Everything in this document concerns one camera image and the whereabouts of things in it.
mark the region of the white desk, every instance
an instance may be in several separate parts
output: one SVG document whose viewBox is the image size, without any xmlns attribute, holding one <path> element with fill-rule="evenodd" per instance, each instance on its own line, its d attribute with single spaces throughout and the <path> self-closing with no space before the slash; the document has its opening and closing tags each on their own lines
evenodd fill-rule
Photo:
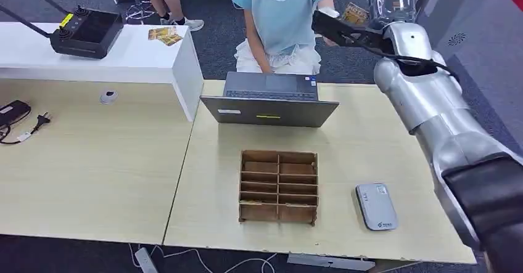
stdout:
<svg viewBox="0 0 523 273">
<path fill-rule="evenodd" d="M 36 23 L 52 32 L 56 23 Z M 172 84 L 189 121 L 194 119 L 203 76 L 191 32 L 176 30 L 183 39 L 172 46 L 149 41 L 159 26 L 125 25 L 104 59 L 57 54 L 49 40 L 17 22 L 0 23 L 0 78 L 112 83 Z"/>
<path fill-rule="evenodd" d="M 224 81 L 205 81 L 218 96 Z M 198 108 L 165 245 L 275 251 L 405 261 L 475 263 L 434 195 L 418 142 L 373 85 L 319 84 L 322 100 L 340 106 L 319 129 L 218 124 Z M 318 154 L 316 225 L 238 221 L 241 150 Z M 389 187 L 399 227 L 373 232 L 363 224 L 357 184 Z"/>
</svg>

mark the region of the cardboard compartment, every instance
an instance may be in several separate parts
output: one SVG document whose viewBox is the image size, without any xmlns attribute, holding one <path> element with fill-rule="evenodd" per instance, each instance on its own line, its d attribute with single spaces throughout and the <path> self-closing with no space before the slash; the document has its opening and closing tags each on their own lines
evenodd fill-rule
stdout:
<svg viewBox="0 0 523 273">
<path fill-rule="evenodd" d="M 240 191 L 251 191 L 251 192 L 264 192 L 264 193 L 277 193 L 278 184 L 268 184 L 265 182 L 249 182 L 242 181 Z"/>
<path fill-rule="evenodd" d="M 317 195 L 318 186 L 308 184 L 287 184 L 279 183 L 279 193 L 284 194 L 306 194 L 306 195 Z"/>
<path fill-rule="evenodd" d="M 247 161 L 243 171 L 253 173 L 278 173 L 278 163 Z"/>
<path fill-rule="evenodd" d="M 278 194 L 279 204 L 318 206 L 316 195 Z"/>
<path fill-rule="evenodd" d="M 277 173 L 248 173 L 242 172 L 242 182 L 265 182 L 265 183 L 278 183 Z"/>
<path fill-rule="evenodd" d="M 286 184 L 308 184 L 316 185 L 318 177 L 312 174 L 280 174 L 279 182 Z"/>
<path fill-rule="evenodd" d="M 242 152 L 239 220 L 305 222 L 314 226 L 318 206 L 315 153 Z"/>
<path fill-rule="evenodd" d="M 279 220 L 285 222 L 306 222 L 314 226 L 315 206 L 279 205 Z"/>
<path fill-rule="evenodd" d="M 280 163 L 279 173 L 282 174 L 316 174 L 314 166 L 310 164 Z"/>
<path fill-rule="evenodd" d="M 261 192 L 240 192 L 240 203 L 277 203 L 278 195 L 276 193 Z"/>
<path fill-rule="evenodd" d="M 240 222 L 251 221 L 277 221 L 278 206 L 276 204 L 243 204 L 240 203 Z"/>
</svg>

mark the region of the person's hand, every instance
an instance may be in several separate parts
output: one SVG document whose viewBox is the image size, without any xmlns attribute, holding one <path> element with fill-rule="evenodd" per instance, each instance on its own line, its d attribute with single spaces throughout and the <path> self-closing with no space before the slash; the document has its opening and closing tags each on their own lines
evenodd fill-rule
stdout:
<svg viewBox="0 0 523 273">
<path fill-rule="evenodd" d="M 274 73 L 273 69 L 269 65 L 265 66 L 265 67 L 260 67 L 260 68 L 261 68 L 262 73 L 266 73 L 266 74 Z"/>
<path fill-rule="evenodd" d="M 335 42 L 332 42 L 331 40 L 323 37 L 323 41 L 325 42 L 325 44 L 327 44 L 327 46 L 338 46 L 338 44 L 336 44 Z"/>
</svg>

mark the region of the white power bank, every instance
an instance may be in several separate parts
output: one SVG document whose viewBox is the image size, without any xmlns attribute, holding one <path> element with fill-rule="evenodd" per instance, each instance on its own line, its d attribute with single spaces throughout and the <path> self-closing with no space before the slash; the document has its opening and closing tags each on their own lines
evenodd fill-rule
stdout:
<svg viewBox="0 0 523 273">
<path fill-rule="evenodd" d="M 396 211 L 385 184 L 357 185 L 356 195 L 367 228 L 380 231 L 398 227 Z"/>
</svg>

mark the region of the yellow sticker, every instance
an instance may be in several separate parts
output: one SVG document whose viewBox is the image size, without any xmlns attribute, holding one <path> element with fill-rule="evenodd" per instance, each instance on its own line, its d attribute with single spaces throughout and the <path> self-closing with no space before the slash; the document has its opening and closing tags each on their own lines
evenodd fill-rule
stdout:
<svg viewBox="0 0 523 273">
<path fill-rule="evenodd" d="M 281 119 L 280 116 L 265 116 L 265 115 L 256 115 L 257 118 L 267 118 L 267 119 Z"/>
<path fill-rule="evenodd" d="M 69 22 L 69 20 L 71 20 L 71 18 L 73 18 L 73 14 L 72 13 L 67 14 L 67 16 L 64 18 L 64 20 L 62 20 L 62 22 L 60 22 L 60 26 L 64 27 Z"/>
</svg>

